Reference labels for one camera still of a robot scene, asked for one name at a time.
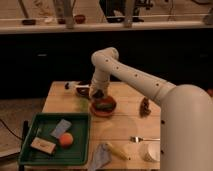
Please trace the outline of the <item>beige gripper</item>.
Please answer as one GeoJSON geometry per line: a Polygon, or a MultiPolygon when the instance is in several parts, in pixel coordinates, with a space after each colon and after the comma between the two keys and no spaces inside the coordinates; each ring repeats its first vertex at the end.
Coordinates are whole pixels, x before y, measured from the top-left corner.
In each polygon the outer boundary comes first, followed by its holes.
{"type": "Polygon", "coordinates": [[[101,90],[104,93],[104,98],[107,97],[108,95],[108,86],[109,82],[108,81],[98,81],[98,80],[92,80],[90,89],[89,89],[89,97],[93,98],[93,95],[98,91],[101,90]]]}

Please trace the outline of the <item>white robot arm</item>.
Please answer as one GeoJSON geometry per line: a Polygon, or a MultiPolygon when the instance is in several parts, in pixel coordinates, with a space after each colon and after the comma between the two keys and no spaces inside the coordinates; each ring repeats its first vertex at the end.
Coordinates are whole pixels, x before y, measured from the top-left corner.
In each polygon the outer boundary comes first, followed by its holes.
{"type": "Polygon", "coordinates": [[[118,58],[113,47],[92,54],[90,93],[105,92],[115,76],[161,108],[160,171],[213,171],[213,99],[195,85],[175,85],[118,58]]]}

